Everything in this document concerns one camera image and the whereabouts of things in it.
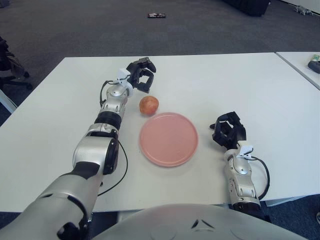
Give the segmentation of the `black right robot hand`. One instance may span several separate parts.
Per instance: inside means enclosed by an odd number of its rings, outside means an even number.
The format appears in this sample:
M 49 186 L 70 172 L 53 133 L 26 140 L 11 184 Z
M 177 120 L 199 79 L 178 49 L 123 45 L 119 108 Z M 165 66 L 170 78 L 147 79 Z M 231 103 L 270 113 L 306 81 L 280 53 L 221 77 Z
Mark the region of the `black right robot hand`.
M 219 116 L 209 128 L 213 130 L 213 141 L 227 150 L 237 149 L 238 141 L 247 140 L 246 129 L 234 111 Z

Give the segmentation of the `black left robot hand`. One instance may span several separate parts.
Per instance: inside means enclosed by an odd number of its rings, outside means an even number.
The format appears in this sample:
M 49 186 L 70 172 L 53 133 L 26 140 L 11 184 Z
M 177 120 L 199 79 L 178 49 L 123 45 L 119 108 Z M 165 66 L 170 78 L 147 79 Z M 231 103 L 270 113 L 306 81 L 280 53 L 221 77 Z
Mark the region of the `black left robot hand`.
M 154 73 L 157 71 L 149 57 L 143 57 L 131 62 L 126 70 L 130 72 L 128 82 L 132 87 L 148 94 L 154 80 Z M 148 77 L 148 79 L 146 82 L 140 82 L 141 77 Z

